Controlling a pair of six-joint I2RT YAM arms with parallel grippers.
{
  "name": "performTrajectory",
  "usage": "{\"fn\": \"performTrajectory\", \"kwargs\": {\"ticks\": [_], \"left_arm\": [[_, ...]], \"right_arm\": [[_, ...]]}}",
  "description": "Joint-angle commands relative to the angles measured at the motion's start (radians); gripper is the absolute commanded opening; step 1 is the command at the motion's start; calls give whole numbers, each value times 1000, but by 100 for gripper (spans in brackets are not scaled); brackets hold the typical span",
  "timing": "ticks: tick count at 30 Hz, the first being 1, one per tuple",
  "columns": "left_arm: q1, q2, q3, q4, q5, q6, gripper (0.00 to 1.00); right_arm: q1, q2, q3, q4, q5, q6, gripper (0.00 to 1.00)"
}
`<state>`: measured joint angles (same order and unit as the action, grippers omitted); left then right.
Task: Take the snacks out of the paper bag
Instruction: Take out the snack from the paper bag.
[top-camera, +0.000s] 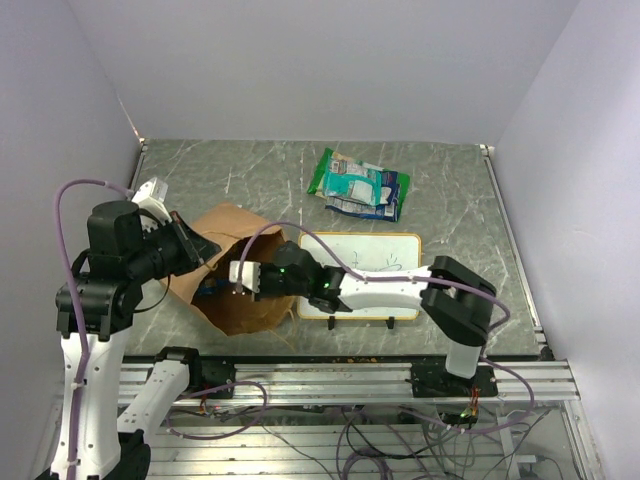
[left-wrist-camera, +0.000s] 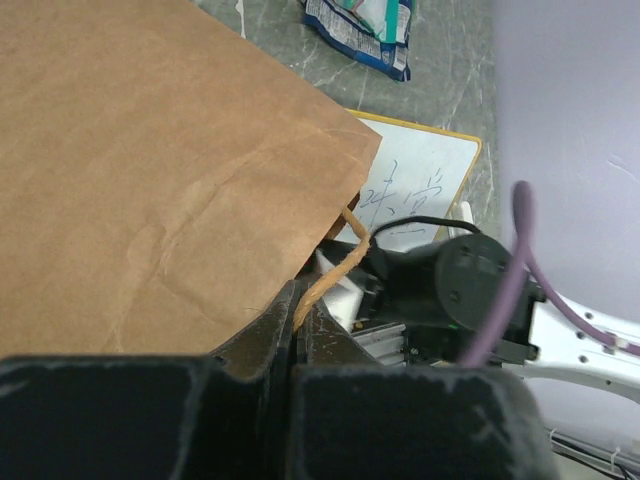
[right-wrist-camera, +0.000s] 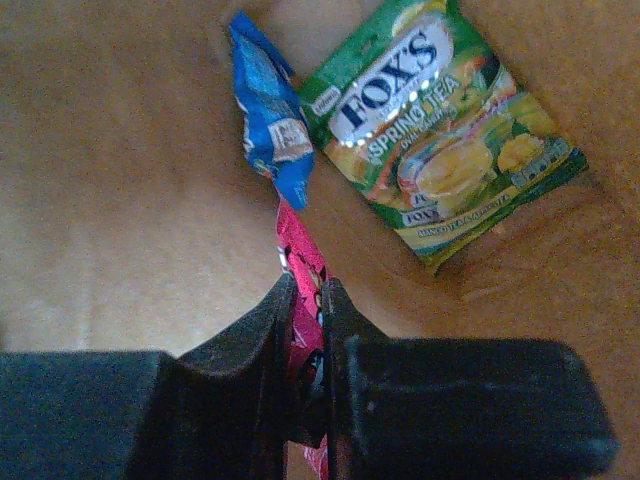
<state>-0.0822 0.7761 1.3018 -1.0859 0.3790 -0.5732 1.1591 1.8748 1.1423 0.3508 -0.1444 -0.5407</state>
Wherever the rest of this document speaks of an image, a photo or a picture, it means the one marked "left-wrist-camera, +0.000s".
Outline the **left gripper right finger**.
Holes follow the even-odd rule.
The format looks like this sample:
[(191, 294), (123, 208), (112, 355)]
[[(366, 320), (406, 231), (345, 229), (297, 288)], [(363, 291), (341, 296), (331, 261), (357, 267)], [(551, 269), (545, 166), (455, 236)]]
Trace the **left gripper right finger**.
[(524, 382), (495, 367), (342, 363), (352, 337), (323, 307), (298, 332), (291, 479), (554, 479), (558, 468)]

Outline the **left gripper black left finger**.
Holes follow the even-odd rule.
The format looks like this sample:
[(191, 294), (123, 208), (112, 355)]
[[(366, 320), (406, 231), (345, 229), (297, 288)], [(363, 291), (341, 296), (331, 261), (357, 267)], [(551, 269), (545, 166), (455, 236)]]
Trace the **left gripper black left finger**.
[(200, 355), (19, 355), (1, 362), (5, 479), (278, 479), (290, 281)]

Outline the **brown paper bag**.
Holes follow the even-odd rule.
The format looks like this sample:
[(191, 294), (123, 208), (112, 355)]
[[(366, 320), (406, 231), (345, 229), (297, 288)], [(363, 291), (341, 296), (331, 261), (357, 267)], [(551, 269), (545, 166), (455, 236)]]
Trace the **brown paper bag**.
[(213, 350), (379, 144), (188, 1), (3, 2), (2, 354)]

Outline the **dark blue snack bag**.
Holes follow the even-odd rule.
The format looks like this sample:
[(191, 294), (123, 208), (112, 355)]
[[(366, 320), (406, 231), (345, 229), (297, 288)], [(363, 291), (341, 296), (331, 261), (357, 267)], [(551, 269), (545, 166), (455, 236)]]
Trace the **dark blue snack bag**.
[(333, 2), (305, 1), (304, 23), (314, 28), (328, 44), (349, 58), (372, 67), (395, 81), (408, 81), (411, 78), (408, 64), (409, 43), (407, 46), (381, 43)]

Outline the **teal snack packet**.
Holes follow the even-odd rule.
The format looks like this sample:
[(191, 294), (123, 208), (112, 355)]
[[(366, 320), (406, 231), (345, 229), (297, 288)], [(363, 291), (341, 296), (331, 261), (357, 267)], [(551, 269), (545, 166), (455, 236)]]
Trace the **teal snack packet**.
[(407, 46), (413, 1), (405, 0), (343, 0), (334, 5), (385, 44)]

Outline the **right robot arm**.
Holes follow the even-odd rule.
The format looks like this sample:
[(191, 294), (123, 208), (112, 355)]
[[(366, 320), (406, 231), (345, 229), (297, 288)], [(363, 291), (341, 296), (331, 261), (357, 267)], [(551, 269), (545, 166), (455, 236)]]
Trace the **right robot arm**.
[(373, 318), (434, 337), (435, 354), (444, 360), (507, 365), (526, 378), (638, 401), (638, 327), (555, 291), (534, 261), (525, 230), (514, 252), (475, 225), (447, 218), (407, 217), (371, 236), (411, 224), (461, 233), (405, 252), (372, 241), (362, 265), (379, 288), (369, 311)]

